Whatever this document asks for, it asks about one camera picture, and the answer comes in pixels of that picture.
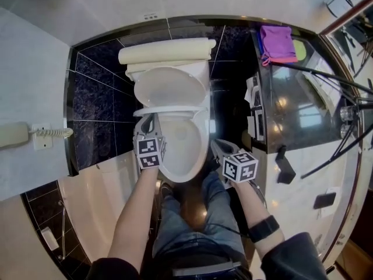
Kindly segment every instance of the toilet lid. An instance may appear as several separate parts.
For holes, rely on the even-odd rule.
[[[206,107],[195,106],[161,106],[143,108],[133,112],[133,116],[144,116],[150,113],[158,113],[160,120],[189,120],[194,117],[197,112],[207,111]]]
[[[199,105],[206,96],[205,87],[196,77],[171,66],[142,73],[134,90],[146,107]]]

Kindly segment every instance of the black strap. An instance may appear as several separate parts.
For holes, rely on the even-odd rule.
[[[255,226],[249,228],[249,236],[253,243],[265,239],[273,232],[280,228],[274,216],[269,216],[267,219],[260,221]]]

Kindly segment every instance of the toilet bowl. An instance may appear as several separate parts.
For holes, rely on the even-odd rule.
[[[209,65],[199,61],[131,73],[135,96],[144,105],[134,116],[157,113],[166,154],[161,172],[171,181],[189,181],[202,168],[209,147]]]

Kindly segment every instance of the person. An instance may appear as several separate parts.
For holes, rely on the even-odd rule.
[[[153,245],[153,260],[142,267],[157,175],[157,167],[142,170],[119,216],[108,257],[92,264],[87,280],[135,280],[140,279],[140,271],[143,279],[252,279],[229,194],[215,171],[202,183],[207,208],[203,233],[193,232],[181,218],[180,203],[172,188],[166,184],[160,187],[162,220]],[[267,280],[327,279],[308,233],[285,240],[250,183],[233,186],[250,233],[256,238],[253,241]]]

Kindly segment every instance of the black jacket sleeve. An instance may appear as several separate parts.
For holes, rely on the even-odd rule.
[[[299,233],[268,252],[262,260],[267,280],[327,280],[308,233]]]
[[[119,258],[101,258],[93,262],[87,280],[139,280],[132,264]]]

